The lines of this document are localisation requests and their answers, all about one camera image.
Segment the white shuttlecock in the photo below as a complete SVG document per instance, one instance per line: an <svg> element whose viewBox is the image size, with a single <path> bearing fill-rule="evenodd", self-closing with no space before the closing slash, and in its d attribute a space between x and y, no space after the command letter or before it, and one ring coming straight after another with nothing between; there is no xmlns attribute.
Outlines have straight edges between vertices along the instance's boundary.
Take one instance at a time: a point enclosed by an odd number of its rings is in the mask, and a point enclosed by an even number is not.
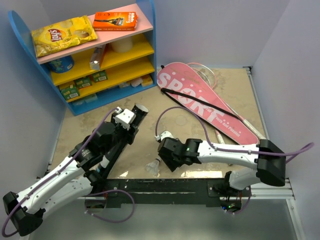
<svg viewBox="0 0 320 240"><path fill-rule="evenodd" d="M155 158L155 160L145 166L145 170L151 175L157 177L159 174L159 165L161 161L162 160L160 157Z"/></svg>

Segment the black BOKA shuttlecock tube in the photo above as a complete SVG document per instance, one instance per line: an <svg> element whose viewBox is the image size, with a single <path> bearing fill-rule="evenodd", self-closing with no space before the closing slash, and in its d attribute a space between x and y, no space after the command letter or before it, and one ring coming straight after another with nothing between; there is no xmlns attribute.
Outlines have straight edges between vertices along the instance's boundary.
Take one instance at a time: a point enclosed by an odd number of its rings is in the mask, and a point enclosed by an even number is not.
<svg viewBox="0 0 320 240"><path fill-rule="evenodd" d="M111 122L115 124L116 138L110 150L106 151L96 171L106 179L116 161L127 145L132 145L139 131L139 126L149 110L142 104L136 103L132 110L124 109L120 113L113 113Z"/></svg>

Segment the clear plastic tube lid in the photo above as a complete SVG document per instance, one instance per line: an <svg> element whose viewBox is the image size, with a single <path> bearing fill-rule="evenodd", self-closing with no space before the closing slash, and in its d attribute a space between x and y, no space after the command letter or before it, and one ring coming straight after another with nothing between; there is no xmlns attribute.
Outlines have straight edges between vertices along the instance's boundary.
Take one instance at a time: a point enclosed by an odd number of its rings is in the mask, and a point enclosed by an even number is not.
<svg viewBox="0 0 320 240"><path fill-rule="evenodd" d="M185 126L188 123L188 119L183 115L178 115L175 119L175 123L179 126Z"/></svg>

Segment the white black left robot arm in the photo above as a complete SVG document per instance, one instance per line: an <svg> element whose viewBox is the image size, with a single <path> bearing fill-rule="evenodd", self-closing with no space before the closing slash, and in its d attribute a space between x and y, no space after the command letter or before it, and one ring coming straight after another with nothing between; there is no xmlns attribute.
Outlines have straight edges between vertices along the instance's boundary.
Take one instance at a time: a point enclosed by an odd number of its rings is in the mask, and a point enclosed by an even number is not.
<svg viewBox="0 0 320 240"><path fill-rule="evenodd" d="M142 119L114 114L110 121L101 122L91 135L75 146L55 169L36 183L2 198L8 222L21 237L34 232L50 213L82 196L99 196L104 181L127 145L134 142Z"/></svg>

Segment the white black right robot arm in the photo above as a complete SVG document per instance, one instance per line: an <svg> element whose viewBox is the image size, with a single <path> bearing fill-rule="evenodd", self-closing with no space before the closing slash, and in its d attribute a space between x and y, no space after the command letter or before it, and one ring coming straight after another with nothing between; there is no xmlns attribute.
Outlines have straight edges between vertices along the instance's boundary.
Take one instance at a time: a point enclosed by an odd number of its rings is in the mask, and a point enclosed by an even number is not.
<svg viewBox="0 0 320 240"><path fill-rule="evenodd" d="M206 140L189 138L182 143L177 138L161 140L159 157L174 172L182 165L224 163L241 166L224 177L217 190L233 197L240 190L254 184L264 183L283 187L286 178L284 152L268 139L259 144L233 145L210 143Z"/></svg>

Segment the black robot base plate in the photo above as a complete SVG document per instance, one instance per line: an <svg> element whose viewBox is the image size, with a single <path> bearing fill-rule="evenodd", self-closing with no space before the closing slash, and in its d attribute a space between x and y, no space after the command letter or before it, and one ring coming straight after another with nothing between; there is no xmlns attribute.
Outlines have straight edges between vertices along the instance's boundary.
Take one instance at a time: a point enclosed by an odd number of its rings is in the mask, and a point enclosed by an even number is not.
<svg viewBox="0 0 320 240"><path fill-rule="evenodd" d="M205 205L221 207L228 212L239 211L242 200L251 196L244 190L223 190L223 178L178 179L107 179L101 189L94 188L90 197L102 197L107 208L119 208L122 204L152 205Z"/></svg>

